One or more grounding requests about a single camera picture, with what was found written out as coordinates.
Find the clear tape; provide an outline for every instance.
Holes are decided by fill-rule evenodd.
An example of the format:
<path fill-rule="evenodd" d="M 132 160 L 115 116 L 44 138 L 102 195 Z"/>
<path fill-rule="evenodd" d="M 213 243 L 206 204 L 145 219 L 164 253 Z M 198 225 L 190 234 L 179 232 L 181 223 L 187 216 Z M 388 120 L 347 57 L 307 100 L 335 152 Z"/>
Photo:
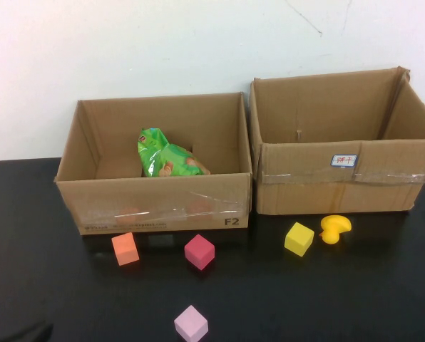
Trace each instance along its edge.
<path fill-rule="evenodd" d="M 331 173 L 326 170 L 317 172 L 306 172 L 303 174 L 266 175 L 262 172 L 262 181 L 265 184 L 299 184 L 299 183 L 321 183 L 321 182 L 359 182 L 359 183 L 425 183 L 424 173 L 414 174 L 384 174 L 384 173 L 352 173 L 343 175 Z"/>
<path fill-rule="evenodd" d="M 167 199 L 159 205 L 145 204 L 144 200 L 123 204 L 102 204 L 92 210 L 82 211 L 83 225 L 134 225 L 157 224 L 158 222 L 179 222 L 201 219 L 224 219 L 243 217 L 249 212 L 248 201 L 235 202 L 195 192 L 183 193 L 183 199 Z"/>

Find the white wall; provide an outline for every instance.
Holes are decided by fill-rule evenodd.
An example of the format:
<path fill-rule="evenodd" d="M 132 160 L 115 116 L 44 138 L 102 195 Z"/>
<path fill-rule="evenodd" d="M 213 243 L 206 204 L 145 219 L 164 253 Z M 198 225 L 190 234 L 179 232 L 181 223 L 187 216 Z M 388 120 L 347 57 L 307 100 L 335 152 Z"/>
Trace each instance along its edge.
<path fill-rule="evenodd" d="M 0 160 L 61 156 L 78 99 L 398 65 L 425 102 L 425 0 L 0 0 Z"/>

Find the label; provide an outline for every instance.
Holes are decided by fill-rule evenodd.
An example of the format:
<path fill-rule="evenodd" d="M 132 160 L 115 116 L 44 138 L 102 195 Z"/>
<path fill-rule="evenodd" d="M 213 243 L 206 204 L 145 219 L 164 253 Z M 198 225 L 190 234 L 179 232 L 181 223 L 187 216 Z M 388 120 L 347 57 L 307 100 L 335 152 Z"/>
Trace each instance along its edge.
<path fill-rule="evenodd" d="M 357 161 L 357 155 L 334 155 L 332 166 L 335 167 L 354 167 Z"/>
<path fill-rule="evenodd" d="M 238 219 L 237 217 L 225 219 L 225 225 L 226 226 L 239 226 L 240 225 L 240 219 Z"/>
<path fill-rule="evenodd" d="M 88 233 L 99 231 L 118 231 L 118 232 L 134 232 L 141 230 L 143 232 L 162 231 L 167 229 L 167 222 L 152 222 L 152 223 L 135 223 L 135 224 L 86 224 L 82 226 Z"/>

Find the plastic bag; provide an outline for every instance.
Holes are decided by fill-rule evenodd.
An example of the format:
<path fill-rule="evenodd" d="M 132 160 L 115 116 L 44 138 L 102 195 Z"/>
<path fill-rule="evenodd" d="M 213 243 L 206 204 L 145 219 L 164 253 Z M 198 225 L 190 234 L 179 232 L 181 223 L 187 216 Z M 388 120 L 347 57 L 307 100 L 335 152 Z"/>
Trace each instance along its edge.
<path fill-rule="evenodd" d="M 138 153 L 147 177 L 210 175 L 192 153 L 170 144 L 158 128 L 142 130 Z"/>

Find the pink foam cube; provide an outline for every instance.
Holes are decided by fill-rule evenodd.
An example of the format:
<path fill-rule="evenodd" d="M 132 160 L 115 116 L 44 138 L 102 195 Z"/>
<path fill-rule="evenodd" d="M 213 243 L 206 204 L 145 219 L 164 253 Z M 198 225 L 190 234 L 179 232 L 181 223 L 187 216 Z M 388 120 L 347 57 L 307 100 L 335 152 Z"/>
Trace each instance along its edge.
<path fill-rule="evenodd" d="M 114 253 L 118 259 L 119 266 L 129 264 L 140 259 L 132 233 L 119 235 L 112 238 L 111 241 L 113 242 Z"/>
<path fill-rule="evenodd" d="M 202 270 L 214 259 L 214 245 L 201 235 L 196 235 L 184 246 L 185 258 Z"/>
<path fill-rule="evenodd" d="M 175 319 L 176 331 L 187 342 L 198 342 L 208 332 L 208 321 L 193 306 Z"/>

